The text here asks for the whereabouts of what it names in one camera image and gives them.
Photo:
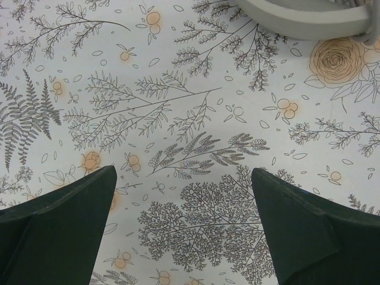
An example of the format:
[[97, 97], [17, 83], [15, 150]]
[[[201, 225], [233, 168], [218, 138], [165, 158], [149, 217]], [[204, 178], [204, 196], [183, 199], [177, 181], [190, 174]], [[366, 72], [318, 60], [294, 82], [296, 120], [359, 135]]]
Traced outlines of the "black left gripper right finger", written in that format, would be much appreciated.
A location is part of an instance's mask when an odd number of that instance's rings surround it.
[[279, 284], [379, 284], [379, 216], [260, 168], [252, 189]]

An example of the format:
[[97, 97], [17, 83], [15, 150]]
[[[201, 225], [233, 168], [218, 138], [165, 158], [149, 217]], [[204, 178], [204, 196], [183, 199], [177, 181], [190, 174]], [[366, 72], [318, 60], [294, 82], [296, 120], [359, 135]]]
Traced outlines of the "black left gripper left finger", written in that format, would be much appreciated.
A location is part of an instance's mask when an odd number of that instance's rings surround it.
[[105, 166], [1, 210], [1, 284], [89, 284], [116, 181]]

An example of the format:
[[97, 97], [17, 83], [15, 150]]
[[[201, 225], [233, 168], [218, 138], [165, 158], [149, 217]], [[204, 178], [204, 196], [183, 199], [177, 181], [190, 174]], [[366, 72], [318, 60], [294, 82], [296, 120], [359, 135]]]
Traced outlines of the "white grey headphones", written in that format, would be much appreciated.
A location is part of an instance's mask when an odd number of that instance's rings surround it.
[[266, 29], [300, 40], [351, 37], [366, 45], [379, 36], [379, 1], [237, 1]]

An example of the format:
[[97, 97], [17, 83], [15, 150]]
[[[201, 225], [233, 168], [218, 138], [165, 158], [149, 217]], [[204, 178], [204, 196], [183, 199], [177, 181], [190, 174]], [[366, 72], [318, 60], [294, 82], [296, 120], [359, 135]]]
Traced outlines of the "floral patterned table mat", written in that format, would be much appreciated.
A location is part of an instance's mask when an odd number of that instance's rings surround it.
[[1, 208], [106, 165], [91, 284], [276, 284], [254, 168], [379, 214], [379, 44], [236, 1], [2, 1]]

